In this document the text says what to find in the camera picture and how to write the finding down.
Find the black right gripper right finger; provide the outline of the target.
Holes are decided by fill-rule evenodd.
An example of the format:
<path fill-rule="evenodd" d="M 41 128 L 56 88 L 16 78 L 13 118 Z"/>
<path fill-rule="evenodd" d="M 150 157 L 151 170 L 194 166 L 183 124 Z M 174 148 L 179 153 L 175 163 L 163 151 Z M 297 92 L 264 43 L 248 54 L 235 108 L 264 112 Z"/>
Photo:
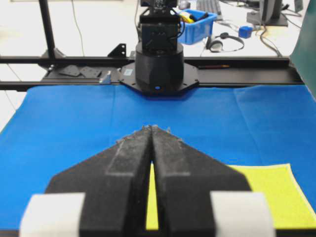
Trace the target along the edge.
<path fill-rule="evenodd" d="M 244 174 L 152 128 L 159 225 L 169 237 L 273 237 L 265 197 Z"/>

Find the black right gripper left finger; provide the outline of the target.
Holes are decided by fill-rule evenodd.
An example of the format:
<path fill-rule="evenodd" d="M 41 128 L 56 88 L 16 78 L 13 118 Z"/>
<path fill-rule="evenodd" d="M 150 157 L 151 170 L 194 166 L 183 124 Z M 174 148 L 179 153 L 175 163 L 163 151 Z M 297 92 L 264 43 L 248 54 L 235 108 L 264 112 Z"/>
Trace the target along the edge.
<path fill-rule="evenodd" d="M 22 237 L 131 237 L 144 226 L 152 131 L 145 127 L 54 175 L 31 197 Z"/>

